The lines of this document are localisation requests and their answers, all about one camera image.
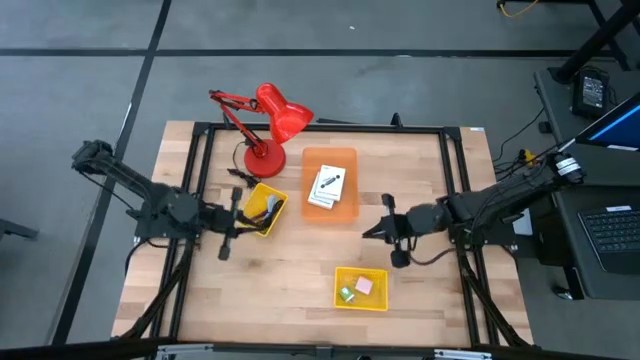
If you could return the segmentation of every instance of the wooden table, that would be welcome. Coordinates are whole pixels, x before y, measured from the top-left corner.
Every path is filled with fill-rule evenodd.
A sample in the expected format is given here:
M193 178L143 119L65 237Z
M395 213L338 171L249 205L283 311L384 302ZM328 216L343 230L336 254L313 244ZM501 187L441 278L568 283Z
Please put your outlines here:
M167 123L153 181L180 185L193 122ZM495 182L481 129L462 128L471 187ZM259 136L269 137L267 132ZM230 176L231 155L242 140L238 131L216 131L204 200L229 206L231 188L243 182ZM203 151L200 141L199 153ZM350 225L314 225L300 215L308 194L300 190L302 150L311 146L353 147L358 152L360 215ZM469 346L460 274L454 254L429 267L391 266L391 247L361 238L385 215L380 195L395 196L397 212L446 194L438 137L428 134L302 132L284 144L287 165L264 182L289 195L267 238L243 235L232 243L229 261L217 260L222 241L206 233L191 266L179 339L203 342L340 344L376 346ZM451 163L461 189L453 144ZM242 155L237 155L242 166ZM199 173L196 158L194 177ZM191 182L195 190L197 179ZM245 191L243 201L248 198ZM428 259L450 247L447 233L422 237L414 256ZM125 280L113 334L129 329L157 292L164 249L143 246ZM491 294L518 333L532 341L512 258L499 247L484 248ZM336 266L389 271L389 310L368 312L333 308ZM172 299L165 308L162 334L168 332ZM482 307L476 299L481 338L487 342Z

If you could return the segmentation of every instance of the lamp shade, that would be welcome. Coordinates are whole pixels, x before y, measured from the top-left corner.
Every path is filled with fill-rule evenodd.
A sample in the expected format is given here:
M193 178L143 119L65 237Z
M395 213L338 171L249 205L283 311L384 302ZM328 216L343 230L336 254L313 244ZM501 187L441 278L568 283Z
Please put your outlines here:
M260 85L256 90L256 100L269 114L271 138L278 144L296 136L313 119L311 110L288 102L273 84Z

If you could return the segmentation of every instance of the yellow tray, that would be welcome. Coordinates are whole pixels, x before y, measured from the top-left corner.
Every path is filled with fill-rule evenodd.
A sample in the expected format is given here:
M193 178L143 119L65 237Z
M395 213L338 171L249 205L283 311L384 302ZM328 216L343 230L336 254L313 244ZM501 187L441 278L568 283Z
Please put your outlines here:
M273 229L274 225L276 224L276 221L278 221L278 217L280 217L280 214L282 214L284 206L287 205L287 199L289 197L285 193L282 193L268 185L258 183L255 189L253 189L253 191L251 192L251 195L249 195L249 200L247 200L247 204L244 206L244 209L242 209L244 215L248 218L260 214L267 208L267 198L269 197L269 195L276 195L278 199L284 200L284 203L280 207L280 210L276 214L276 217L273 218L271 226L269 226L269 228L266 230L257 232L257 234L260 236L269 235L271 229Z
M364 276L373 282L369 295L365 295L356 290L356 281L358 281L360 276ZM337 267L333 304L335 307L341 309L387 311L389 308L387 283L388 273L386 270ZM354 300L351 303L342 300L342 297L338 295L338 291L345 286L349 287L355 294Z

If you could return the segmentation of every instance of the red desk lamp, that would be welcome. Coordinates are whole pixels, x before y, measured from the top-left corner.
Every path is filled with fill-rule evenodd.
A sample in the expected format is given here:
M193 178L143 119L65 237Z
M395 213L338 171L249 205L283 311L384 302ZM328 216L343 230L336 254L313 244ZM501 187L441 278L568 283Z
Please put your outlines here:
M244 153L244 164L250 173L261 178L275 176L284 168L286 155L280 144L296 136L313 119L311 110L287 102L278 88L270 83L258 87L255 99L213 90L209 91L209 97L220 104L224 116L233 121L250 143ZM269 130L273 139L258 137L238 120L231 109L269 114Z

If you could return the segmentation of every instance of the floor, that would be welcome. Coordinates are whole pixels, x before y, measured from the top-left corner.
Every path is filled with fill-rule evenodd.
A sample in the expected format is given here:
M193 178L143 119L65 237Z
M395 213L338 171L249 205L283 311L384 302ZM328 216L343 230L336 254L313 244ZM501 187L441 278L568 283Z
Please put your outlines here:
M70 169L71 155L83 140L120 139L126 143L125 162L150 175L167 120L219 120L219 111L207 99L209 89L250 94L270 81L324 118L385 124L399 112L406 124L482 126L497 156L501 142L542 107L533 71L563 60L505 57L500 51L572 50L597 29L584 4L541 3L508 19L492 1L164 3L170 5L168 17L154 41L162 0L0 2L0 153L10 155L1 160L0 217L40 230L36 242L5 237L0 244L5 290L0 296L0 348L50 341L99 192ZM619 6L617 1L597 3L605 17ZM640 37L634 31L629 27L618 38L632 65L640 60ZM118 56L122 53L117 51L156 46L245 51L146 59ZM78 48L95 51L74 52ZM241 56L260 55L251 51L260 49L311 51L304 56ZM470 57L319 56L314 49L451 50ZM596 64L618 66L611 59ZM128 142L123 140L126 131L121 136L125 119L133 124ZM505 157L522 147L535 152L551 144L549 135L532 126L505 146ZM123 189L116 191L135 203ZM133 228L124 207L111 202L70 342L109 337ZM531 260L522 260L519 272L538 345L621 358L640 354L638 303L564 302L548 291L561 273Z

